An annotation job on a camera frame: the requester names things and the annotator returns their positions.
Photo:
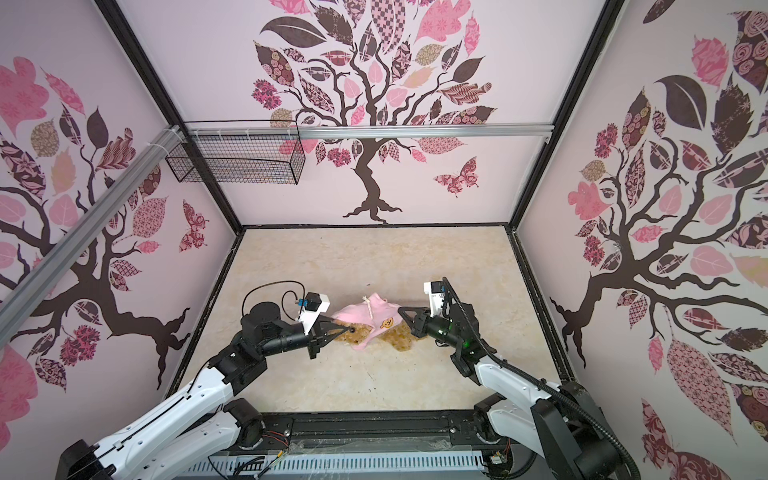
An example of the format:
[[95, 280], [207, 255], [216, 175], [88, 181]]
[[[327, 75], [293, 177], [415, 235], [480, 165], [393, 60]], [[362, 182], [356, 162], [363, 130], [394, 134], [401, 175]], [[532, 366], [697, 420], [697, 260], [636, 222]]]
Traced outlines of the pink knitted bear sweater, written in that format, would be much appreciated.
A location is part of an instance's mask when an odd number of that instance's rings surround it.
[[373, 293], [364, 297], [361, 303], [343, 307], [333, 313], [331, 318], [355, 330], [349, 343], [354, 350], [361, 351], [373, 339], [390, 332], [403, 322], [399, 308], [398, 304]]

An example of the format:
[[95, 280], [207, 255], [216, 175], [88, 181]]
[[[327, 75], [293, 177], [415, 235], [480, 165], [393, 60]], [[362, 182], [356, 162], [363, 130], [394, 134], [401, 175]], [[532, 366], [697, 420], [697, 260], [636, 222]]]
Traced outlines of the brown teddy bear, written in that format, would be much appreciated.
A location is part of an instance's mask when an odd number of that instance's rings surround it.
[[[347, 323], [337, 321], [337, 324], [347, 326]], [[412, 348], [416, 338], [404, 323], [386, 329], [383, 333], [374, 335], [373, 328], [365, 324], [349, 324], [350, 329], [337, 338], [337, 341], [350, 345], [354, 350], [362, 351], [368, 346], [387, 343], [399, 352]]]

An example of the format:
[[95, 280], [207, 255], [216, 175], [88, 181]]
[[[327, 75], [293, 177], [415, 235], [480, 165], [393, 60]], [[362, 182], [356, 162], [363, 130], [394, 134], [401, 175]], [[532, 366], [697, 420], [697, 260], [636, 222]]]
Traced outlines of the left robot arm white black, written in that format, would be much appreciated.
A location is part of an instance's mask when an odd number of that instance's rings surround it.
[[347, 332], [321, 310], [312, 325], [287, 323], [274, 302], [242, 317], [241, 329], [194, 379], [139, 419], [90, 445], [78, 440], [60, 455], [58, 479], [172, 479], [232, 446], [257, 447], [266, 426], [240, 393], [267, 369], [272, 355], [306, 349], [311, 357]]

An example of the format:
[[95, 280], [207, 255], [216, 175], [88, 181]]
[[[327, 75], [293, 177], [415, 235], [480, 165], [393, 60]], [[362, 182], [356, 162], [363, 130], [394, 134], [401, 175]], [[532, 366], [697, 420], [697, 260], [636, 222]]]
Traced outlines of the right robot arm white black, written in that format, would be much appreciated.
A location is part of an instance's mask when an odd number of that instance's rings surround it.
[[580, 384], [551, 383], [503, 359], [480, 335], [470, 304], [440, 296], [436, 308], [401, 307], [417, 338], [454, 349], [458, 372], [500, 399], [483, 414], [493, 434], [541, 457], [556, 479], [639, 479], [637, 463]]

